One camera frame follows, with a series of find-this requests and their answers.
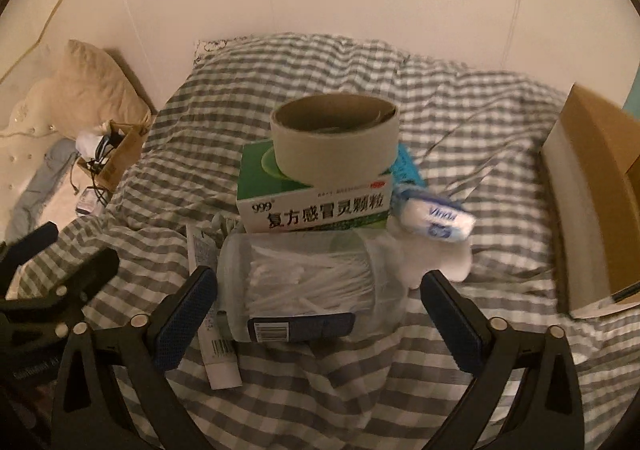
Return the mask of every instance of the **plaid bedsheet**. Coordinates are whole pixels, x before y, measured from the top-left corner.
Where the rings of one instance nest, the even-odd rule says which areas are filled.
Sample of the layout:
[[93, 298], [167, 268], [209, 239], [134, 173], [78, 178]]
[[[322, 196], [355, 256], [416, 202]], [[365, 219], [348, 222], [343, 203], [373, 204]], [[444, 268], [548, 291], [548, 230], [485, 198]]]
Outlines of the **plaid bedsheet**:
[[[93, 326], [151, 312], [188, 276], [185, 227], [236, 212], [242, 145], [269, 136], [269, 113], [313, 93], [368, 93], [401, 109], [401, 140], [437, 193], [478, 216], [472, 273], [457, 289], [517, 328], [562, 325], [578, 365], [586, 441], [595, 448], [640, 384], [640, 310], [575, 322], [556, 314], [548, 215], [536, 153], [563, 97], [510, 72], [413, 56], [382, 42], [282, 34], [218, 44], [159, 113], [140, 161], [103, 216], [74, 221], [22, 269], [37, 295], [100, 247], [121, 265], [91, 302]], [[197, 338], [174, 391], [216, 448], [419, 449], [462, 396], [456, 369], [417, 295], [394, 334], [357, 344], [238, 344], [243, 387], [210, 390]], [[158, 443], [126, 376], [134, 421]], [[513, 400], [507, 388], [485, 437]]]

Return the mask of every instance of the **checkered blanket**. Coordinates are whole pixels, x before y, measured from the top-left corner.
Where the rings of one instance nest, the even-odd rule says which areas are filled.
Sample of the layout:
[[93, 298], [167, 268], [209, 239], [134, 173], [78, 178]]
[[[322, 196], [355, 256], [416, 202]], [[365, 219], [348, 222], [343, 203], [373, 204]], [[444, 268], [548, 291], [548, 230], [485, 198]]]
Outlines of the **checkered blanket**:
[[[36, 295], [100, 247], [120, 255], [118, 276], [86, 309], [95, 327], [151, 312], [188, 276], [185, 227], [234, 214], [242, 146], [269, 136], [269, 113], [313, 93], [380, 96], [401, 109], [401, 140], [430, 188], [478, 217], [473, 268], [456, 285], [488, 316], [543, 331], [560, 324], [580, 375], [588, 448], [617, 423], [640, 383], [640, 310], [603, 320], [556, 314], [551, 234], [536, 154], [563, 97], [523, 75], [477, 71], [401, 52], [382, 42], [283, 34], [205, 52], [160, 112], [142, 158], [105, 214], [74, 221], [22, 270]], [[360, 343], [238, 344], [244, 385], [210, 390], [197, 338], [167, 373], [217, 448], [418, 449], [462, 396], [469, 376], [417, 295], [395, 333]], [[126, 376], [134, 421], [157, 439]], [[510, 382], [484, 436], [513, 400]]]

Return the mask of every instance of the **tape roll's cardboard core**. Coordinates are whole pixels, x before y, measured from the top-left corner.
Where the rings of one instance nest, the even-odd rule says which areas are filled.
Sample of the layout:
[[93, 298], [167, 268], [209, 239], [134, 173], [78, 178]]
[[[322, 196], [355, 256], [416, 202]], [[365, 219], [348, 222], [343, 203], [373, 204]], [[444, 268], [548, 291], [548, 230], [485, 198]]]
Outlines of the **tape roll's cardboard core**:
[[315, 94], [271, 113], [276, 163], [318, 188], [373, 182], [396, 160], [399, 111], [362, 94]]

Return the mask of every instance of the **metal screw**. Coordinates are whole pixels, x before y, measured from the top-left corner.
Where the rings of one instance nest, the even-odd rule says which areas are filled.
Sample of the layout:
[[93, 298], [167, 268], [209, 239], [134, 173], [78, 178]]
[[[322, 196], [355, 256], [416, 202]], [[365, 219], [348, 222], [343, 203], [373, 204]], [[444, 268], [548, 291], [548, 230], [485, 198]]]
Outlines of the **metal screw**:
[[143, 314], [135, 315], [131, 319], [131, 325], [133, 327], [144, 327], [147, 322], [149, 322], [149, 317], [147, 315], [143, 315]]
[[86, 329], [87, 329], [86, 323], [79, 322], [76, 325], [74, 325], [74, 334], [76, 335], [84, 334], [86, 332]]
[[559, 325], [552, 325], [549, 328], [549, 332], [555, 338], [564, 338], [564, 329], [562, 329]]
[[491, 324], [491, 327], [493, 327], [496, 331], [504, 331], [507, 327], [509, 327], [507, 321], [504, 318], [500, 318], [499, 316], [494, 316], [493, 318], [491, 318], [491, 320], [489, 320], [489, 324]]
[[61, 322], [60, 324], [56, 325], [56, 336], [58, 338], [66, 338], [68, 334], [69, 334], [69, 327], [64, 322]]

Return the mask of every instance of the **beige pillow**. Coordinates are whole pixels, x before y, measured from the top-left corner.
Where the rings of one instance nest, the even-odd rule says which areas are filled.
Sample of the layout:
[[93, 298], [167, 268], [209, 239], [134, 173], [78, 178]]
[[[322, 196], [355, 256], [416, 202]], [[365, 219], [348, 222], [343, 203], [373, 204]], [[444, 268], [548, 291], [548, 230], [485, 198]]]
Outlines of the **beige pillow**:
[[74, 140], [102, 123], [148, 123], [148, 105], [115, 60], [96, 46], [69, 40], [58, 72], [47, 80], [52, 124]]

